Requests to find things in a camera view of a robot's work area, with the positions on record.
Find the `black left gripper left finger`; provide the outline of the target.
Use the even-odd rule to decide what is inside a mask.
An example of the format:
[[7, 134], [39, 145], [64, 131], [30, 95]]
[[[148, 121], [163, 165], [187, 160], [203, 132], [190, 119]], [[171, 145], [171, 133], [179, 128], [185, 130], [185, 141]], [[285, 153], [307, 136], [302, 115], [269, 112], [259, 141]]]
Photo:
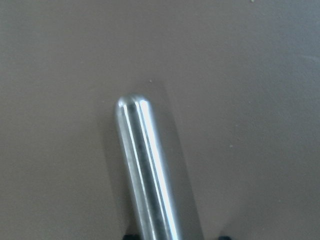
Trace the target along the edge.
[[138, 240], [137, 234], [125, 234], [123, 240]]

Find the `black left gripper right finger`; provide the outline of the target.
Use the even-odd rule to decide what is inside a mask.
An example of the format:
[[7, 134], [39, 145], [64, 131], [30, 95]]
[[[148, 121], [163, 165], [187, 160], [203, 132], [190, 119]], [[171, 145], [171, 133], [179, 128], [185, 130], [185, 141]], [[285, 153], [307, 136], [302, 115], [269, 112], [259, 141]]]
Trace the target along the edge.
[[231, 237], [226, 236], [226, 235], [221, 235], [218, 237], [218, 240], [231, 240]]

